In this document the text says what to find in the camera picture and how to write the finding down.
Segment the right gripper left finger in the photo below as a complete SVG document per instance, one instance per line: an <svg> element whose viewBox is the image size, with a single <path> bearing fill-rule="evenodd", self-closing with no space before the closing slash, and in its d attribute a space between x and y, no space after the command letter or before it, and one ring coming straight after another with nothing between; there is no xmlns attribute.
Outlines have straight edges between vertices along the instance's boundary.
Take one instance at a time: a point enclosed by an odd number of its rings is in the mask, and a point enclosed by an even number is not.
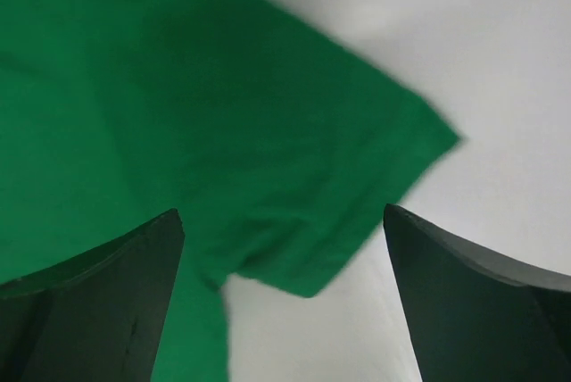
<svg viewBox="0 0 571 382"><path fill-rule="evenodd" d="M185 240L176 210L1 286L1 379L147 382Z"/></svg>

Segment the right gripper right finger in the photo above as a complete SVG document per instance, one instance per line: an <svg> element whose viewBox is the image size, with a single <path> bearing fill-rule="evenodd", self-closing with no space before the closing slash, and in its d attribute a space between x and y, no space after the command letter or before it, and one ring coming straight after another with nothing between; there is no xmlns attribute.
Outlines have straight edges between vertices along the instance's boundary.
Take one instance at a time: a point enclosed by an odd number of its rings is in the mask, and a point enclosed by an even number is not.
<svg viewBox="0 0 571 382"><path fill-rule="evenodd" d="M570 277L510 258L398 205L383 227L425 381L567 382Z"/></svg>

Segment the green t-shirt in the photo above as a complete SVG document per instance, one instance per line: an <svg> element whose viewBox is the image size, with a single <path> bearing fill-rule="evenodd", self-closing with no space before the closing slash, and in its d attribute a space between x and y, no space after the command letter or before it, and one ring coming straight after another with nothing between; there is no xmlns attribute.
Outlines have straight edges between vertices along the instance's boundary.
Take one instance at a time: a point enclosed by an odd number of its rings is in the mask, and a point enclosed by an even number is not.
<svg viewBox="0 0 571 382"><path fill-rule="evenodd" d="M227 380L227 277L316 295L458 140L266 0L1 0L1 278L177 209L156 381Z"/></svg>

